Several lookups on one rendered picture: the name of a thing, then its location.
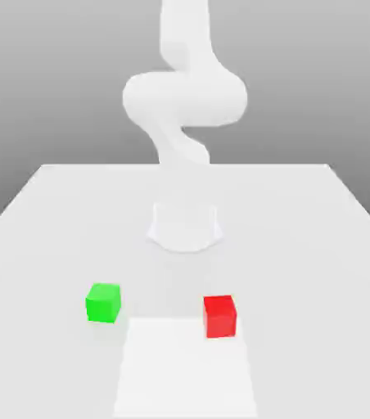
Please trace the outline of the small red cube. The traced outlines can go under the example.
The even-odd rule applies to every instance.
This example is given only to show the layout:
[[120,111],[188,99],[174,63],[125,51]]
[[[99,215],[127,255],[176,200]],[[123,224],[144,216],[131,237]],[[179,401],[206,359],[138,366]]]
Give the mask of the small red cube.
[[237,310],[230,295],[203,298],[203,320],[208,339],[233,337],[237,330]]

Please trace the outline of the small green cube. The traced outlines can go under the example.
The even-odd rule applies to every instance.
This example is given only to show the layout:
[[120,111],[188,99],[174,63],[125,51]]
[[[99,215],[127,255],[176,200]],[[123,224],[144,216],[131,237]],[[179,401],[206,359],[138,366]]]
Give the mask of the small green cube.
[[89,321],[115,323],[121,308],[120,286],[94,283],[86,296],[85,306]]

